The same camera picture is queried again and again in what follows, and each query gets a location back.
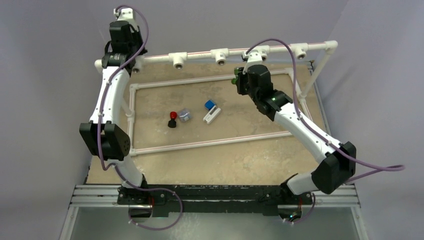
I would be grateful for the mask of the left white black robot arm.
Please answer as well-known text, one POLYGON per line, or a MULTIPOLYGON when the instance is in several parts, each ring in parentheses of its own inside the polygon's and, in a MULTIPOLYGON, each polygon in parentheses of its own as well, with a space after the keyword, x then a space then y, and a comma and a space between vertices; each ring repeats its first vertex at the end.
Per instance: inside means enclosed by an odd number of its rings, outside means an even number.
POLYGON ((79 133, 89 152, 99 157, 103 170, 114 169, 122 187, 131 189, 130 199, 142 205, 148 201, 149 191, 142 186, 145 177, 130 157, 131 140, 119 126, 119 114, 124 89, 136 57, 145 52, 145 42, 140 28, 128 20, 111 22, 109 35, 100 60, 102 81, 98 100, 89 121, 80 124, 79 133))

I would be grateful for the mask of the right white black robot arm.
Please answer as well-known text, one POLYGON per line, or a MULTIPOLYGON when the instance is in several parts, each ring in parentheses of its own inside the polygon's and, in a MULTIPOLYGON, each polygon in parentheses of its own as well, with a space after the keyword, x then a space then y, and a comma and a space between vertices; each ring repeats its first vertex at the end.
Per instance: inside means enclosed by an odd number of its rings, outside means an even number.
POLYGON ((318 162, 312 172, 295 174, 281 184, 280 196, 284 202, 292 204, 301 194, 311 191, 329 195, 355 174, 356 147, 328 135, 300 112, 286 93, 274 89, 266 66, 236 67, 234 75, 232 83, 237 93, 248 95, 261 114, 288 130, 318 162))

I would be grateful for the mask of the green water faucet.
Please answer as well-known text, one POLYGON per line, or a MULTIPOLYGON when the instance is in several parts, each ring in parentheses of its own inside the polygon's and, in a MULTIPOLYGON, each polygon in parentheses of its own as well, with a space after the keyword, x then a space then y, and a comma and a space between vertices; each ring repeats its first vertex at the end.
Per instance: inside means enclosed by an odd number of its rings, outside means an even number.
POLYGON ((238 81, 238 79, 239 79, 239 73, 240 73, 240 71, 243 71, 243 67, 235 67, 234 68, 234 70, 233 70, 233 72, 234 72, 234 77, 233 77, 233 79, 231 80, 231 83, 233 84, 233 85, 236 85, 237 84, 237 81, 238 81))

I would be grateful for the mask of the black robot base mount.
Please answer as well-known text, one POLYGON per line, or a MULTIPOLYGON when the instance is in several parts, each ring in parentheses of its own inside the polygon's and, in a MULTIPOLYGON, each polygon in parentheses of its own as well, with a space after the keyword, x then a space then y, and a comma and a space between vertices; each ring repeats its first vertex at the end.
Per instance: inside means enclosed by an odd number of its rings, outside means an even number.
POLYGON ((147 206, 154 217, 170 213, 240 213, 288 217, 312 204, 312 194, 290 195, 280 185, 148 184, 146 191, 120 186, 118 205, 147 206))

